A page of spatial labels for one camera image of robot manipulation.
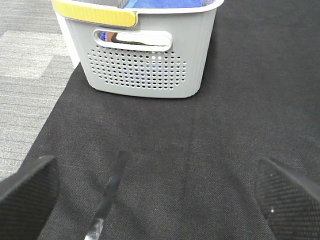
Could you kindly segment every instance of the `yellow handle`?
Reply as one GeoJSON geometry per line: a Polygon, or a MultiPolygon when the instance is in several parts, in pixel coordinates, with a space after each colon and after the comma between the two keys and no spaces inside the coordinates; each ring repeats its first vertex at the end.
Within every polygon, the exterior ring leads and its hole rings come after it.
{"type": "Polygon", "coordinates": [[[73,0],[52,0],[54,10],[70,19],[121,27],[132,27],[137,22],[134,12],[73,0]]]}

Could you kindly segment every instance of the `gray basket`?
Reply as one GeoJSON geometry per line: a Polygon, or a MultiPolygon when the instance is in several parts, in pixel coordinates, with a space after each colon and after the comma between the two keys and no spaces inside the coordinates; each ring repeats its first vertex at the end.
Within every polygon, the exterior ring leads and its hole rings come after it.
{"type": "Polygon", "coordinates": [[[66,17],[93,88],[150,98],[187,98],[199,90],[217,7],[223,0],[204,0],[197,8],[168,9],[121,9],[126,0],[53,1],[136,16],[132,26],[116,26],[84,21],[85,17],[71,19],[56,7],[66,17]],[[111,39],[102,40],[103,33],[111,39]]]}

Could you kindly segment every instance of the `blue fabric inside basket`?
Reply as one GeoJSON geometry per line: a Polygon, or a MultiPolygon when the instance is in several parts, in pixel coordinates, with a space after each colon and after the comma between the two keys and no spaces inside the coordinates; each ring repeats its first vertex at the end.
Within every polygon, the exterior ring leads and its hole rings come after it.
{"type": "Polygon", "coordinates": [[[124,8],[174,9],[202,7],[202,0],[128,0],[124,8]]]}

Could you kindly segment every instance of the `black fabric surface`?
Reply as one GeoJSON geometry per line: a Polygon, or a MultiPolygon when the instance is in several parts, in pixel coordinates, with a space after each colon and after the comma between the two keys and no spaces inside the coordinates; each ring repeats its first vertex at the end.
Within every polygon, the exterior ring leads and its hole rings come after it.
{"type": "Polygon", "coordinates": [[[91,88],[78,66],[25,162],[58,159],[41,240],[82,240],[120,150],[133,155],[101,239],[274,240],[254,198],[261,157],[320,183],[319,1],[227,0],[200,91],[187,99],[91,88]]]}

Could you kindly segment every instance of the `metal strip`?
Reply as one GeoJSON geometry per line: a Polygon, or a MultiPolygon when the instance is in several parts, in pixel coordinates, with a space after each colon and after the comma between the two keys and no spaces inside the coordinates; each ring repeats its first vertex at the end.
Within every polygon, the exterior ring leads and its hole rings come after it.
{"type": "Polygon", "coordinates": [[[92,219],[89,231],[86,234],[84,240],[98,240],[102,229],[104,227],[105,220],[111,209],[112,203],[116,197],[121,178],[124,175],[130,154],[128,152],[121,151],[117,157],[117,160],[111,170],[108,185],[106,186],[102,200],[99,207],[92,219]]]}

